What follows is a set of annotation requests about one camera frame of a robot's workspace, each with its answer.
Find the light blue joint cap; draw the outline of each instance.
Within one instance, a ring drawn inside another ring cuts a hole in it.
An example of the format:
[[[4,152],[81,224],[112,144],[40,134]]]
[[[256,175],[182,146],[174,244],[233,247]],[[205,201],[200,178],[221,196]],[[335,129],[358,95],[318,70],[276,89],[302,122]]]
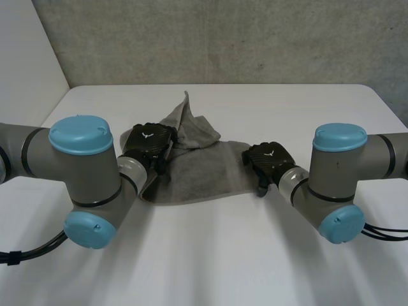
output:
[[[57,150],[71,155],[94,155],[108,150],[113,144],[109,124],[89,115],[68,117],[55,123],[48,136]]]
[[[346,123],[329,123],[316,129],[313,147],[325,152],[344,152],[357,149],[367,142],[362,127]]]
[[[319,226],[319,233],[333,244],[354,239],[364,228],[364,213],[356,205],[341,207],[328,215]]]
[[[70,212],[66,216],[64,232],[74,243],[91,249],[106,247],[116,235],[115,226],[88,212]]]

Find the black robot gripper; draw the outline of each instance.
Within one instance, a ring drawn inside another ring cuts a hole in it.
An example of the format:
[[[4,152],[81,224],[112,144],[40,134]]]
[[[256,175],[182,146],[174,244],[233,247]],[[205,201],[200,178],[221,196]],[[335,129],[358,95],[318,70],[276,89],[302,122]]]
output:
[[[167,171],[165,154],[170,142],[177,142],[177,130],[159,123],[133,126],[123,148],[123,155],[139,161],[146,170],[153,169],[158,175]]]
[[[270,184],[279,185],[279,180],[289,169],[296,167],[289,152],[277,142],[263,142],[242,152],[242,162],[259,178],[257,195],[264,197]]]

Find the concrete wall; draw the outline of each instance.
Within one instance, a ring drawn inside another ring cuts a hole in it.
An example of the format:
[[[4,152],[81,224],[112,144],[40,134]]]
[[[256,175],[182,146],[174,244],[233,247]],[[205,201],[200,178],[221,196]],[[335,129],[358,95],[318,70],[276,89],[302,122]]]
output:
[[[407,0],[33,3],[72,87],[365,84],[408,124]]]
[[[0,0],[0,122],[41,125],[68,84],[30,0]]]

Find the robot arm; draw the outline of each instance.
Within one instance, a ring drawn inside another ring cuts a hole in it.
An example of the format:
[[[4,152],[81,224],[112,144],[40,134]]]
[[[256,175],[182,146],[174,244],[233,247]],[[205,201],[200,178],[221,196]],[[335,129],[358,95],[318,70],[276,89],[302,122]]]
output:
[[[268,157],[273,151],[277,155]],[[408,178],[408,133],[367,136],[352,124],[326,124],[316,130],[310,173],[292,160],[278,143],[243,153],[244,164],[251,163],[260,177],[260,196],[265,186],[276,184],[322,236],[340,244],[365,225],[363,212],[353,204],[359,180]]]
[[[17,176],[64,182],[73,203],[65,234],[101,249],[115,236],[148,171],[165,171],[164,155],[176,139],[173,128],[137,125],[116,158],[109,125],[99,117],[68,117],[50,129],[0,124],[0,184]]]

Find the black cable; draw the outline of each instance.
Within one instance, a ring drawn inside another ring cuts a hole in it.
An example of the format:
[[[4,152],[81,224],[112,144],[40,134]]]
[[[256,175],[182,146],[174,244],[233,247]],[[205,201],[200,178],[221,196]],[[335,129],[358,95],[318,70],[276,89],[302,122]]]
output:
[[[65,232],[61,231],[53,239],[43,244],[41,247],[37,247],[34,250],[27,251],[27,252],[21,252],[21,251],[10,252],[10,253],[0,252],[0,264],[6,263],[8,266],[18,265],[20,264],[21,261],[40,257],[56,249],[66,239],[67,239],[67,236],[65,235]]]
[[[371,224],[366,223],[364,225],[364,230],[361,231],[364,235],[378,239],[378,240],[383,240],[383,241],[406,241],[408,240],[408,237],[396,237],[396,236],[391,236],[387,235],[384,233],[381,233],[379,230],[384,230],[384,231],[391,231],[395,233],[407,233],[408,230],[405,229],[389,229],[389,228],[380,228],[378,226],[373,226]]]
[[[375,230],[380,230],[380,231],[393,231],[395,233],[408,233],[408,229],[395,229],[395,228],[380,228],[378,226],[374,226],[371,224],[368,224],[370,227],[374,228]]]

